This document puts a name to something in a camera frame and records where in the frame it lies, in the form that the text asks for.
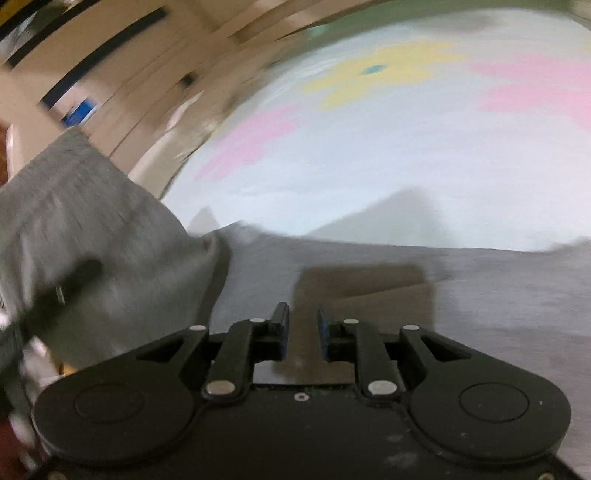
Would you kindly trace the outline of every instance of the gray cloth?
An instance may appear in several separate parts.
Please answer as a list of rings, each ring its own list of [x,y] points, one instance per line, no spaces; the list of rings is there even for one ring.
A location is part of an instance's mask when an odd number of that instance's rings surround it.
[[[103,262],[104,279],[40,335],[76,368],[196,323],[220,258],[214,235],[188,236],[75,129],[0,190],[0,225],[0,297],[11,317],[81,257]]]
[[[258,382],[352,382],[348,364],[319,360],[315,313],[416,323],[556,383],[573,422],[560,456],[591,477],[591,245],[528,253],[338,244],[253,227],[221,230],[232,250],[212,330],[291,307],[288,359],[258,365]]]

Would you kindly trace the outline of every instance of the metal screw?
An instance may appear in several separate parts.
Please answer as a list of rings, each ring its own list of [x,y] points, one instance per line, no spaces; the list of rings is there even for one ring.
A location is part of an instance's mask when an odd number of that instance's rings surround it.
[[[368,385],[369,393],[372,395],[392,395],[398,387],[390,380],[374,380]]]
[[[61,472],[50,472],[47,475],[47,480],[68,480],[68,478]]]
[[[205,390],[210,395],[220,397],[222,395],[230,395],[234,393],[236,385],[228,380],[216,380],[214,382],[209,382],[205,387]]]
[[[310,399],[310,396],[307,393],[296,393],[294,395],[294,400],[295,401],[308,401]]]

